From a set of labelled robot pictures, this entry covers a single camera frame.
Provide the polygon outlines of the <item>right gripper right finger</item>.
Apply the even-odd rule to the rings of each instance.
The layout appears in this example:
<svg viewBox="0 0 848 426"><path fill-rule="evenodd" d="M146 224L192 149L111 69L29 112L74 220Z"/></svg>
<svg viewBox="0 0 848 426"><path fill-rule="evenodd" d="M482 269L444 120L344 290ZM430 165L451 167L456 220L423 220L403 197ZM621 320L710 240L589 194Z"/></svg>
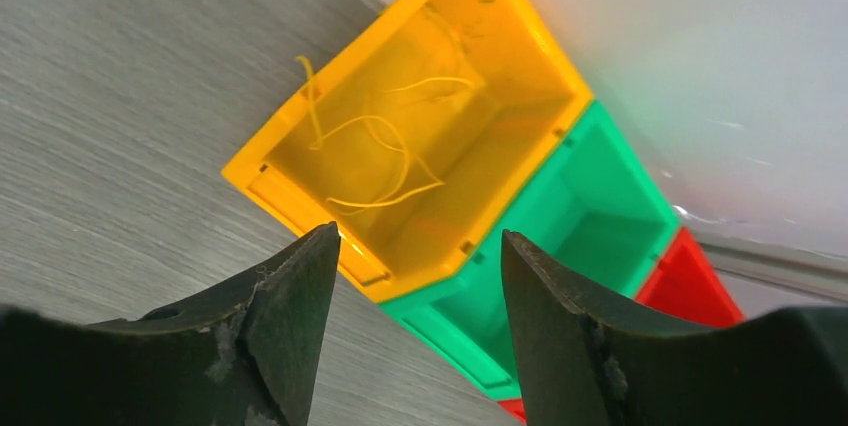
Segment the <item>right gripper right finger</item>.
<svg viewBox="0 0 848 426"><path fill-rule="evenodd" d="M505 231L502 283L531 425L843 425L847 311L713 328L618 294Z"/></svg>

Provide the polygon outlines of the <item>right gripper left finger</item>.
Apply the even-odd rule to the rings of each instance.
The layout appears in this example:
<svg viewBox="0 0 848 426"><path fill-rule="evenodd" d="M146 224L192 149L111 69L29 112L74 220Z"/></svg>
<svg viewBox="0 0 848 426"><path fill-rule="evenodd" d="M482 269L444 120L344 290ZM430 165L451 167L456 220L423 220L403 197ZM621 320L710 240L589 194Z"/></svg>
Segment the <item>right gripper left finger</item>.
<svg viewBox="0 0 848 426"><path fill-rule="evenodd" d="M1 309L5 425L304 425L340 253L335 223L141 318Z"/></svg>

